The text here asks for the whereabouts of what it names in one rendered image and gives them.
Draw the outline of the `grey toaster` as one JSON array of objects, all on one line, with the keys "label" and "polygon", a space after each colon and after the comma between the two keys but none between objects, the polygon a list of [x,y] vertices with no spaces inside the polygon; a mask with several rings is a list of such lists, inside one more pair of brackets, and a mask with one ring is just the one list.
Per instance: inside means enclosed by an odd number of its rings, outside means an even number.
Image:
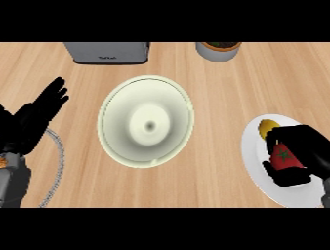
[{"label": "grey toaster", "polygon": [[149,60],[149,42],[65,42],[75,63],[140,64]]}]

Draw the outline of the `yellow lemon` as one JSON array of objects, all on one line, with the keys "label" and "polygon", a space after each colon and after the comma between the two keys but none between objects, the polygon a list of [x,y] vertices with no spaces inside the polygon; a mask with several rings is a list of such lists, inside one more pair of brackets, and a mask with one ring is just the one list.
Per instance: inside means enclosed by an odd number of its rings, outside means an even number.
[{"label": "yellow lemon", "polygon": [[280,124],[271,119],[262,119],[258,126],[259,136],[262,139],[267,138],[267,133],[278,127]]}]

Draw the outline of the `pale green bowl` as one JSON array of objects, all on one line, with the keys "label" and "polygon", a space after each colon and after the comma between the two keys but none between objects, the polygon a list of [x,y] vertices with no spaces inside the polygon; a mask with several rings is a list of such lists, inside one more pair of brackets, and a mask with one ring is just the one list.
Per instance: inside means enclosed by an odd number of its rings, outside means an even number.
[{"label": "pale green bowl", "polygon": [[143,75],[109,93],[99,111],[99,141],[112,159],[152,168],[175,158],[194,128],[187,92],[168,78]]}]

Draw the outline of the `white plate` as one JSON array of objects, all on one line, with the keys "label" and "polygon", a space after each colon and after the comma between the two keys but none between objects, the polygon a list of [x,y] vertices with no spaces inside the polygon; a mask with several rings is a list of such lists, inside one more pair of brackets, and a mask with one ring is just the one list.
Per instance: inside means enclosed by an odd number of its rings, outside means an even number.
[{"label": "white plate", "polygon": [[314,208],[323,206],[321,197],[326,194],[324,181],[317,176],[311,176],[311,182],[306,184],[280,187],[265,171],[262,162],[270,161],[271,156],[267,150],[267,140],[261,138],[258,131],[262,119],[274,120],[280,124],[278,127],[302,125],[296,120],[281,114],[259,115],[246,125],[240,148],[243,163],[252,181],[264,194],[280,205],[290,208]]}]

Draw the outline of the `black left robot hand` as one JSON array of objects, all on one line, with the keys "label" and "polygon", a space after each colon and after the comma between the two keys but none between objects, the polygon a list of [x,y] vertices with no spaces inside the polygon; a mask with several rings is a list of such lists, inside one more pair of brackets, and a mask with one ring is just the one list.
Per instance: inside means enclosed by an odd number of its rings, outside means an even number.
[{"label": "black left robot hand", "polygon": [[49,122],[69,100],[65,79],[57,77],[32,103],[12,114],[0,105],[0,154],[28,155],[43,137]]}]

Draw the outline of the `grey plant pot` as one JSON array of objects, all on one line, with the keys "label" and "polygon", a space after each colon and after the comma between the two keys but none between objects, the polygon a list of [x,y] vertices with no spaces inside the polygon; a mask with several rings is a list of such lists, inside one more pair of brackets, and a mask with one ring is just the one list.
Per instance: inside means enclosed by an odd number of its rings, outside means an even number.
[{"label": "grey plant pot", "polygon": [[215,47],[208,42],[196,43],[196,50],[199,55],[211,62],[222,63],[230,61],[239,51],[240,42],[237,42],[231,47]]}]

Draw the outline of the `red tomato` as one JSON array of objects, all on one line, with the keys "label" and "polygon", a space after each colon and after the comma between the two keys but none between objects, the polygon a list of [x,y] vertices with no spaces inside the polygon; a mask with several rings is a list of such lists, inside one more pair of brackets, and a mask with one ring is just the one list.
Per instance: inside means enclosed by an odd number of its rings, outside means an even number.
[{"label": "red tomato", "polygon": [[298,167],[298,168],[304,167],[296,156],[293,155],[287,146],[283,143],[278,143],[277,145],[274,145],[274,152],[273,152],[270,161],[277,171],[284,170],[292,167]]}]

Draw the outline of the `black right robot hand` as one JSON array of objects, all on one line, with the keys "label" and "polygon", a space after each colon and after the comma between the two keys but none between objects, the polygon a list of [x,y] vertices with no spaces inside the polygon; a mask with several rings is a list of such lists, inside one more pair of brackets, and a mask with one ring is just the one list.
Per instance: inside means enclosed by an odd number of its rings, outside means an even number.
[{"label": "black right robot hand", "polygon": [[311,182],[311,176],[323,181],[330,178],[330,140],[308,125],[276,127],[267,133],[267,150],[270,156],[274,145],[283,143],[296,156],[302,168],[292,167],[277,171],[271,161],[262,165],[274,183],[280,187],[290,187]]}]

